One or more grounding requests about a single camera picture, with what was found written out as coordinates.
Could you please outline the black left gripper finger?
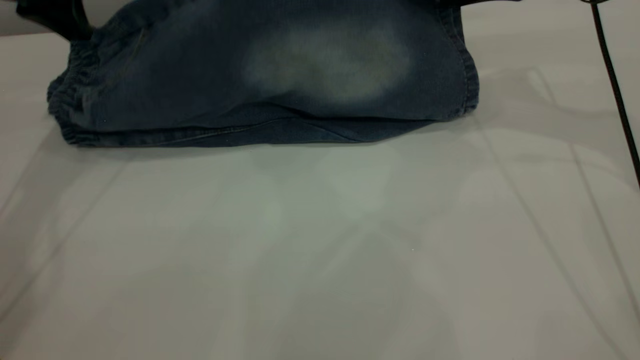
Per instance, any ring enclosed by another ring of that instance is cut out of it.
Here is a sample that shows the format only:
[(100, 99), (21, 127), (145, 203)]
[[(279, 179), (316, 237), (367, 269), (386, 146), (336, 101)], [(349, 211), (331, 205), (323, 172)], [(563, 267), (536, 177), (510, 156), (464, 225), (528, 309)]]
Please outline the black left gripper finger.
[(82, 0), (19, 0), (17, 14), (70, 42), (87, 41), (94, 31)]

